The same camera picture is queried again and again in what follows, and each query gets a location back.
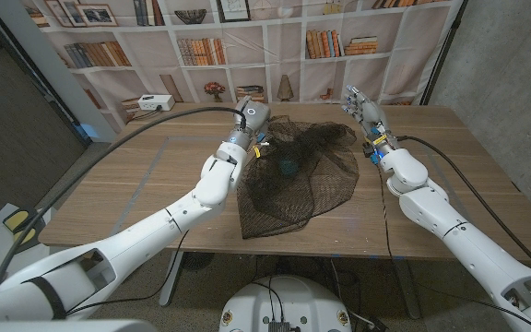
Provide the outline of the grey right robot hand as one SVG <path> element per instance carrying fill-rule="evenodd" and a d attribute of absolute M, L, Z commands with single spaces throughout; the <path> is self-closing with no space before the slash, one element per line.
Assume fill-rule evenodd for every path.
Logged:
<path fill-rule="evenodd" d="M 389 152 L 399 149 L 384 110 L 355 86 L 346 85 L 346 91 L 342 110 L 360 126 L 365 157 L 378 164 Z"/>

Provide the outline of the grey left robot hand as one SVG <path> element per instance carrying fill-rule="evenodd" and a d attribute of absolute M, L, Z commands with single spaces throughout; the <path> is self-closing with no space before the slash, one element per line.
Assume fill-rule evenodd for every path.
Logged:
<path fill-rule="evenodd" d="M 270 108 L 262 102 L 253 101 L 250 96 L 244 96 L 238 101 L 235 109 L 244 116 L 245 127 L 242 127 L 242 118 L 235 114 L 235 126 L 230 132 L 228 142 L 245 150 L 252 145 L 253 141 L 261 143 L 266 138 L 271 116 Z"/>

